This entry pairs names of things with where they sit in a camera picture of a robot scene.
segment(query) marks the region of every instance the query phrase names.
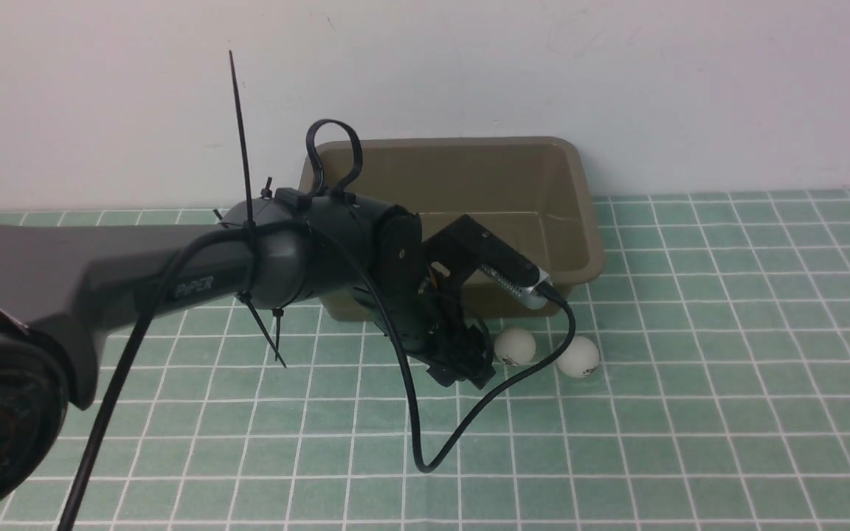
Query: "white ball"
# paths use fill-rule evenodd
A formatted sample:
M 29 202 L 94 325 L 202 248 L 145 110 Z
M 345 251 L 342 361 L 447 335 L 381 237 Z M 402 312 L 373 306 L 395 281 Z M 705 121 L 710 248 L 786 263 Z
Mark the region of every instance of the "white ball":
M 527 365 L 536 355 L 536 339 L 529 330 L 509 327 L 494 340 L 494 350 L 497 357 L 509 366 Z
M 586 336 L 576 336 L 556 359 L 556 366 L 571 378 L 587 377 L 599 367 L 599 347 Z

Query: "plastic tray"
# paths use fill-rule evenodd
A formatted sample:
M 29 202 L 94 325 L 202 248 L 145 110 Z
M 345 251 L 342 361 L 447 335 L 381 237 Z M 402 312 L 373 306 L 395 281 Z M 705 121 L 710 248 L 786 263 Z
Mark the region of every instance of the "plastic tray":
M 349 142 L 317 148 L 327 184 L 352 165 Z M 418 212 L 423 236 L 469 214 L 500 239 L 550 273 L 569 296 L 605 265 L 592 196 L 579 152 L 553 137 L 435 138 L 363 141 L 363 173 L 350 191 Z M 304 161 L 300 190 L 310 190 L 313 172 Z M 483 273 L 463 287 L 463 303 L 485 319 L 552 316 L 558 307 L 529 310 Z M 345 292 L 320 302 L 338 322 L 367 319 Z

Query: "robotic arm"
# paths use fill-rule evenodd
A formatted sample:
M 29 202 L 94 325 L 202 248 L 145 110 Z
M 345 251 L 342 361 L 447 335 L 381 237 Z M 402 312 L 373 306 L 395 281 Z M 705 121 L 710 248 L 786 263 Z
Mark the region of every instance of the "robotic arm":
M 237 87 L 236 105 L 246 160 Z M 314 124 L 311 131 L 327 122 Z M 70 528 L 109 415 L 152 318 L 223 296 L 239 294 L 257 317 L 255 309 L 281 309 L 348 290 L 397 350 L 412 449 L 425 473 L 438 466 L 493 397 L 556 360 L 574 336 L 574 322 L 546 274 L 468 215 L 423 241 L 417 215 L 348 192 L 362 166 L 362 152 L 351 128 L 336 123 L 355 140 L 350 178 L 328 189 L 321 168 L 310 192 L 267 187 L 254 199 L 249 192 L 246 201 L 212 226 L 0 225 L 0 500 L 50 450 L 68 403 L 80 409 L 92 405 L 105 340 L 112 330 L 132 325 L 61 521 L 60 528 Z M 318 167 L 317 159 L 314 170 Z M 490 391 L 426 464 L 405 357 L 425 363 L 443 386 L 458 381 L 478 389 L 486 385 L 494 375 L 492 343 L 486 329 L 466 324 L 460 302 L 463 282 L 479 269 L 530 307 L 546 299 L 559 303 L 570 315 L 570 333 L 556 352 Z

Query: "silver connector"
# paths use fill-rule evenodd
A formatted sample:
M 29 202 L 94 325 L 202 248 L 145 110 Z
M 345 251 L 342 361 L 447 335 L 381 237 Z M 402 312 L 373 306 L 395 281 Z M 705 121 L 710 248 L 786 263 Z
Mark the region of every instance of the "silver connector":
M 494 279 L 495 282 L 500 285 L 507 293 L 509 293 L 514 299 L 517 299 L 522 303 L 522 305 L 526 306 L 531 310 L 539 310 L 543 306 L 546 306 L 547 300 L 540 293 L 536 292 L 536 287 L 540 286 L 543 282 L 550 282 L 550 275 L 546 271 L 540 268 L 536 268 L 536 272 L 539 275 L 537 277 L 536 282 L 533 285 L 529 286 L 518 286 L 515 283 L 510 282 L 505 278 L 505 276 L 501 275 L 498 270 L 492 268 L 489 265 L 482 265 L 481 271 L 483 274 L 489 276 Z

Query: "table surface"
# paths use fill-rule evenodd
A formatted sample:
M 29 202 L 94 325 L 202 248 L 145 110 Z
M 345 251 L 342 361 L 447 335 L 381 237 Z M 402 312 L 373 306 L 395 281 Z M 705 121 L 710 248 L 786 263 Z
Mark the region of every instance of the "table surface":
M 373 325 L 291 307 L 281 369 L 231 299 L 162 317 L 78 528 L 850 530 L 850 191 L 596 201 L 607 267 L 571 298 L 603 353 L 593 376 L 524 381 L 421 475 L 395 354 Z M 39 226 L 212 221 L 0 212 Z M 490 324 L 532 330 L 541 353 L 567 328 Z M 108 340 L 98 395 L 124 343 Z M 415 375 L 430 457 L 481 395 Z M 95 410 L 68 413 L 0 504 L 0 530 L 54 527 Z

